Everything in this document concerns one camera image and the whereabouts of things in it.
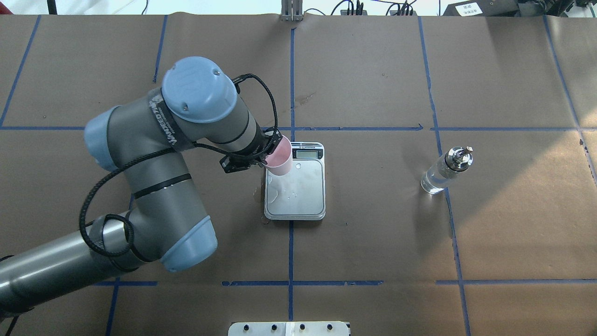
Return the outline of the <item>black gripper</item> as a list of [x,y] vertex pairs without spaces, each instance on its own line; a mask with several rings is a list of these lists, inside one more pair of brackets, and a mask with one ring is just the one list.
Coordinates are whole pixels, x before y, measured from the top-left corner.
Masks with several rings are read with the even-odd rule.
[[277,166],[279,159],[275,151],[282,140],[280,131],[258,131],[254,140],[250,143],[243,159],[247,165]]

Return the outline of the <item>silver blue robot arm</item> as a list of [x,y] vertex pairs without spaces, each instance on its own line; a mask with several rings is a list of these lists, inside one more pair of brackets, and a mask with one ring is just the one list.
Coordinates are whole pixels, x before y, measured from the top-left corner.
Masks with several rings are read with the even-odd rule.
[[88,122],[84,141],[108,174],[92,187],[77,232],[1,262],[1,318],[18,317],[60,296],[159,261],[181,272],[217,249],[210,216],[182,153],[222,154],[230,174],[265,166],[281,142],[278,113],[266,131],[240,95],[240,83],[204,57],[175,62],[161,85]]

